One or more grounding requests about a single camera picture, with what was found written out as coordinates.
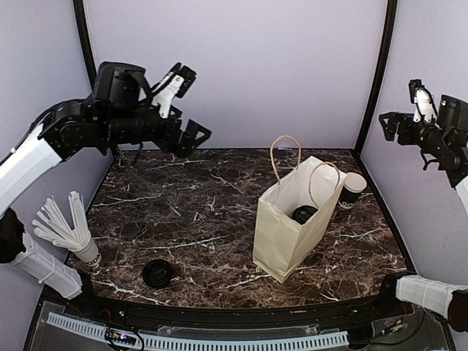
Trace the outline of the black plastic cup lid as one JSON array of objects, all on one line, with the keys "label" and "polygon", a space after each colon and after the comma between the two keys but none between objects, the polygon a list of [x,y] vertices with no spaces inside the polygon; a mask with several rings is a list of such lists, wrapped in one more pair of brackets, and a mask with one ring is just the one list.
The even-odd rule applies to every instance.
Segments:
[{"label": "black plastic cup lid", "polygon": [[156,259],[148,262],[142,271],[142,278],[146,285],[154,289],[167,287],[172,279],[172,267],[168,261]]}]

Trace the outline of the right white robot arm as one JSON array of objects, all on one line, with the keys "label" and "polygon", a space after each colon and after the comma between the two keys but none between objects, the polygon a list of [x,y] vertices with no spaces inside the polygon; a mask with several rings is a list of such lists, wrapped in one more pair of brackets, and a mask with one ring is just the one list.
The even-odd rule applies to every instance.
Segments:
[{"label": "right white robot arm", "polygon": [[[437,163],[446,172],[462,205],[467,207],[467,132],[452,126],[440,128],[433,122],[413,121],[410,113],[389,112],[379,116],[385,139],[402,146],[419,146],[423,168]],[[417,274],[387,276],[388,288],[377,296],[373,310],[380,317],[389,317],[401,302],[415,304],[444,317],[458,332],[467,331],[467,286],[427,279]]]}]

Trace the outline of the black frame post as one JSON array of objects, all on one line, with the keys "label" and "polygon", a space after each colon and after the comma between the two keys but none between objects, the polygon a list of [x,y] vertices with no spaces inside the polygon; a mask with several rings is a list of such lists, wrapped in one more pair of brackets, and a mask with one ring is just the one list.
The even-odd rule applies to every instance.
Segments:
[{"label": "black frame post", "polygon": [[[83,61],[88,75],[90,88],[93,89],[97,77],[97,69],[94,62],[94,55],[91,48],[91,40],[88,33],[84,1],[73,0],[72,3],[74,7],[75,22],[78,30]],[[84,140],[79,142],[79,146],[81,148],[96,148],[103,156],[106,156],[107,151],[110,150],[111,154],[113,155],[113,159],[116,159],[119,155],[119,149],[117,146],[100,145],[96,143],[97,139],[93,139],[92,135],[84,134],[83,136]]]},{"label": "black frame post", "polygon": [[364,111],[363,120],[358,133],[358,139],[355,143],[354,153],[357,158],[361,157],[369,130],[372,124],[374,113],[377,107],[377,102],[380,96],[385,70],[390,53],[390,47],[393,39],[393,30],[396,22],[396,12],[398,8],[397,0],[387,0],[387,7],[385,12],[385,21],[382,30],[382,38],[380,42],[380,49],[377,57],[377,63],[374,71],[374,77],[369,92],[368,102]]}]

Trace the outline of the white cup with straws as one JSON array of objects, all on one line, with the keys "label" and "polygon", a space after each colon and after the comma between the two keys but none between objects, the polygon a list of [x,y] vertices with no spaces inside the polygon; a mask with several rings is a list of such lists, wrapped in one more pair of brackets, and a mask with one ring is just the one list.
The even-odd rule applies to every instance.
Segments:
[{"label": "white cup with straws", "polygon": [[88,267],[97,267],[102,255],[88,227],[83,197],[71,191],[68,201],[72,224],[65,219],[54,197],[49,197],[37,212],[38,219],[32,221],[34,234],[54,246],[67,249]]}]

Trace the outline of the left black frame post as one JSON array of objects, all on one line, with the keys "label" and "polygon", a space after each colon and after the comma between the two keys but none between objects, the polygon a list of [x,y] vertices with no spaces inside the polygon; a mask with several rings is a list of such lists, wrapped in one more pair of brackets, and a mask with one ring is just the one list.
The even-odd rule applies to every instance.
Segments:
[{"label": "left black frame post", "polygon": [[[75,22],[78,30],[83,61],[88,75],[90,88],[93,89],[97,77],[97,69],[94,62],[94,55],[91,48],[91,40],[88,33],[84,1],[73,0],[72,3],[74,7]],[[79,142],[79,146],[81,148],[96,148],[103,156],[106,156],[107,151],[110,150],[111,154],[113,155],[113,159],[116,159],[119,155],[119,149],[117,146],[100,145],[96,143],[97,139],[93,139],[92,135],[84,134],[83,136],[84,140]]]}]

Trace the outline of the cream paper bag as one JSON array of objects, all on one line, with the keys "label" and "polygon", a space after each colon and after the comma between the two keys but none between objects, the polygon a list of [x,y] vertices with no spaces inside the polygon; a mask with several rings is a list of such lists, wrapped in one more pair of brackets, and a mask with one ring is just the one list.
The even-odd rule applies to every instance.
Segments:
[{"label": "cream paper bag", "polygon": [[273,150],[270,159],[276,183],[258,199],[254,232],[253,263],[283,283],[322,240],[338,203],[347,174],[332,162],[314,156],[301,160],[280,177]]}]

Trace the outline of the right black frame post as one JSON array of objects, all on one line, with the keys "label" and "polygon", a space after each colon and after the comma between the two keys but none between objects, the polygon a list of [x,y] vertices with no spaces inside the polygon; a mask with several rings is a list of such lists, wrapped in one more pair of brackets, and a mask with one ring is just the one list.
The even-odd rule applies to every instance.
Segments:
[{"label": "right black frame post", "polygon": [[385,21],[382,30],[382,38],[380,42],[380,49],[377,57],[377,63],[374,71],[374,77],[369,92],[368,102],[364,111],[363,120],[358,133],[358,139],[355,143],[354,153],[357,158],[361,157],[369,130],[372,124],[374,113],[377,107],[377,102],[380,96],[385,70],[390,53],[390,47],[393,39],[393,30],[396,22],[396,12],[398,8],[397,0],[387,0],[387,7],[385,12]]}]

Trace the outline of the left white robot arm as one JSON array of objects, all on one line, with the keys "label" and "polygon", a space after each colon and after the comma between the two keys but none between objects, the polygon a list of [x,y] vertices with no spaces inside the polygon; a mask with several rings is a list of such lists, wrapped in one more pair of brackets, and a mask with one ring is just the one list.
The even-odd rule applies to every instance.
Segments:
[{"label": "left white robot arm", "polygon": [[93,295],[91,281],[43,249],[25,231],[11,205],[37,179],[83,148],[106,154],[122,144],[152,142],[161,151],[187,158],[210,136],[211,130],[193,120],[181,129],[181,111],[175,107],[170,107],[167,117],[154,106],[104,107],[84,99],[50,107],[1,162],[1,262],[74,300],[75,308],[88,319],[98,318],[103,303]]}]

